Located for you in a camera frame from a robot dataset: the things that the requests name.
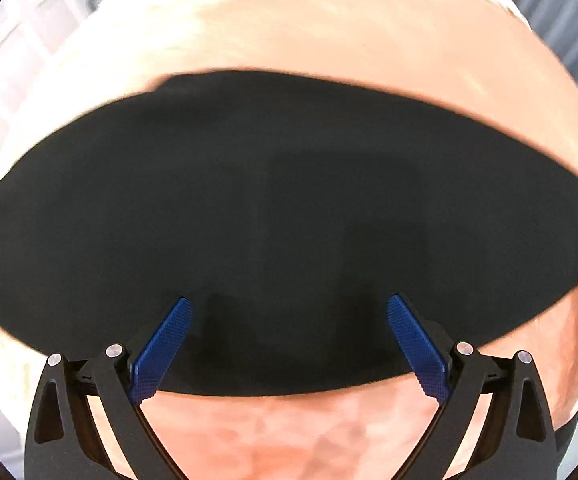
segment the ribbed blue pad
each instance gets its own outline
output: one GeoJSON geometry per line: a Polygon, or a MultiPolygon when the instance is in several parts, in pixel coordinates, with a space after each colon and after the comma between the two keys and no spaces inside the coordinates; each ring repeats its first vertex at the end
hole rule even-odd
{"type": "Polygon", "coordinates": [[[387,320],[425,395],[444,403],[451,393],[447,363],[398,295],[389,300],[387,320]]]}
{"type": "Polygon", "coordinates": [[[191,327],[191,305],[180,298],[134,362],[129,399],[139,406],[153,397],[191,327]]]}

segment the blue gripper pad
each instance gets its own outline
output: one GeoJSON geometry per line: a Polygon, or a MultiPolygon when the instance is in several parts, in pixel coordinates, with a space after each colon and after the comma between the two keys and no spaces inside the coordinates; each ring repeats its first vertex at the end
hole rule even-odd
{"type": "Polygon", "coordinates": [[[134,362],[129,399],[139,406],[153,397],[191,327],[191,305],[180,298],[134,362]]]}
{"type": "Polygon", "coordinates": [[[447,363],[406,303],[397,294],[387,305],[387,320],[425,395],[443,404],[451,393],[447,363]]]}

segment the blue object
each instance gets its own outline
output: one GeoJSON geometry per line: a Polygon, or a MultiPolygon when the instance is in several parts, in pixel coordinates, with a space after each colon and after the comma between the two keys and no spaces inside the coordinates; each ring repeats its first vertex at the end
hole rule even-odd
{"type": "Polygon", "coordinates": [[[134,362],[128,395],[135,406],[155,395],[189,332],[191,320],[189,300],[180,298],[134,362]]]}
{"type": "Polygon", "coordinates": [[[387,320],[425,395],[435,397],[443,404],[451,394],[447,363],[397,294],[390,298],[387,305],[387,320]]]}

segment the triangular cutout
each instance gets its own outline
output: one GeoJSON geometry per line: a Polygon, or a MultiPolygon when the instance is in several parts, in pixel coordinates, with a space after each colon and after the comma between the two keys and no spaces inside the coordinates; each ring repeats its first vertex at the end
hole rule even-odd
{"type": "Polygon", "coordinates": [[[40,401],[34,440],[37,444],[44,444],[45,442],[60,440],[63,436],[63,421],[60,418],[56,383],[49,382],[45,384],[40,401]]]}
{"type": "Polygon", "coordinates": [[[531,381],[525,381],[522,386],[522,403],[515,433],[520,438],[542,442],[546,438],[544,421],[535,386],[531,381]]]}

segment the metal pin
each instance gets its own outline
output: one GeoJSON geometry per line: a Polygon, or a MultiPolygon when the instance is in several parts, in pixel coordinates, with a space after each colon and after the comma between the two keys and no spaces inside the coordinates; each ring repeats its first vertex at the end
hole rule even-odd
{"type": "Polygon", "coordinates": [[[51,354],[47,359],[47,364],[49,366],[56,366],[62,360],[63,357],[60,354],[51,354]]]}
{"type": "Polygon", "coordinates": [[[528,365],[531,361],[533,361],[533,357],[531,357],[531,354],[525,350],[520,350],[518,352],[518,359],[520,359],[520,361],[522,361],[526,365],[528,365]]]}
{"type": "Polygon", "coordinates": [[[105,354],[107,357],[118,357],[123,352],[122,345],[114,344],[107,347],[105,354]]]}
{"type": "Polygon", "coordinates": [[[461,341],[455,346],[456,350],[460,352],[462,355],[471,355],[473,354],[473,346],[471,346],[466,341],[461,341]]]}

